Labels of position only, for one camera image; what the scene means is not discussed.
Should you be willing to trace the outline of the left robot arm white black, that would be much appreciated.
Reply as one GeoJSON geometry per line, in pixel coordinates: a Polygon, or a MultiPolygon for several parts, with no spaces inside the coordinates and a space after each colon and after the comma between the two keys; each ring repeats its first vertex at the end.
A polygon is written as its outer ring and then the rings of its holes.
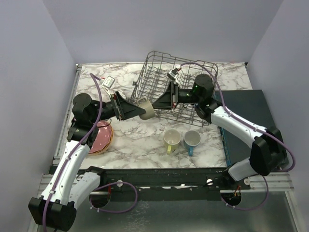
{"type": "Polygon", "coordinates": [[[89,167],[74,184],[80,166],[88,155],[99,131],[98,122],[117,117],[126,120],[146,113],[144,108],[130,104],[116,92],[110,102],[95,101],[86,93],[73,99],[74,119],[69,129],[66,153],[38,198],[31,198],[28,208],[36,224],[43,230],[52,228],[67,232],[73,225],[77,209],[92,191],[109,190],[111,183],[102,168],[89,167]]]}

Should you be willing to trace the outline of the small grey mug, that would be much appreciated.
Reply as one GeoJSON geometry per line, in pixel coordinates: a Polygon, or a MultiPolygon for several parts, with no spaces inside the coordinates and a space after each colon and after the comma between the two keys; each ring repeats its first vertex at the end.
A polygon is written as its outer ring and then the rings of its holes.
{"type": "Polygon", "coordinates": [[[151,102],[148,99],[146,99],[145,97],[138,99],[137,105],[138,105],[138,107],[145,110],[145,113],[140,115],[140,119],[148,120],[148,119],[153,118],[155,116],[155,111],[153,109],[151,102]]]}

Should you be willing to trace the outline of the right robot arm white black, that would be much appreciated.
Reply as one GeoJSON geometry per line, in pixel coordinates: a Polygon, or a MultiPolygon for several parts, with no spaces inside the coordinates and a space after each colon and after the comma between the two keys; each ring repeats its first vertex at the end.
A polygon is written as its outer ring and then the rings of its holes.
{"type": "Polygon", "coordinates": [[[234,134],[251,149],[248,158],[226,169],[222,177],[225,188],[234,189],[240,180],[252,175],[269,175],[287,157],[280,130],[275,127],[267,129],[238,116],[223,101],[213,97],[214,89],[213,80],[207,74],[198,75],[192,89],[180,89],[170,82],[165,93],[152,106],[170,110],[179,103],[192,104],[202,120],[234,134]]]}

